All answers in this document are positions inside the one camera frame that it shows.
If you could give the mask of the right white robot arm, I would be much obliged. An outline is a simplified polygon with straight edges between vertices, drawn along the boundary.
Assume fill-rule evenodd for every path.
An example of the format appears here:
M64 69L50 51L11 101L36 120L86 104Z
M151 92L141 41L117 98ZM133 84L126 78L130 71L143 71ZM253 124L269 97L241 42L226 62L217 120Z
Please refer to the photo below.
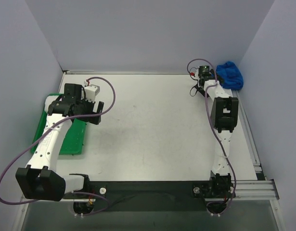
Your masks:
M191 77L198 77L194 88L205 97L205 103L208 99L213 103L207 115L216 137L214 162L210 182L202 188L202 192L206 198L227 200L232 196L234 188L228 160L232 134L238 122L239 100L230 96L219 81L215 81L208 65L198 67L196 72L191 73Z

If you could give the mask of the blue towel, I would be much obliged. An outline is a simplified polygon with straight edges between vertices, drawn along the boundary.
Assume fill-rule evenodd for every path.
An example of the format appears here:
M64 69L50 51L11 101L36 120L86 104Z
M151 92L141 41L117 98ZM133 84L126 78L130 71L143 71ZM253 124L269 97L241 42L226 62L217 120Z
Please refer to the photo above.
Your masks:
M221 86L230 90L241 90L244 86L243 76L234 62L227 61L218 65L217 74L223 79Z

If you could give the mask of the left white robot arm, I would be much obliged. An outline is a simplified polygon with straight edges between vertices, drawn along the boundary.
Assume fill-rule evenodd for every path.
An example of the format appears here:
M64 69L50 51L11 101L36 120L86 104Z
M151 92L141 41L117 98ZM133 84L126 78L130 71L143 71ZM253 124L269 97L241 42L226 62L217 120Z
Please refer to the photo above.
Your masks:
M27 199L60 201L67 193L74 191L80 198L90 195L91 186L85 174L69 174L61 177L56 173L58 156L74 119L72 116L90 115L82 121L98 125L101 121L103 102L94 111L95 99L100 92L97 85L67 83L63 94L48 96L45 101L45 136L25 168L19 168L15 178Z

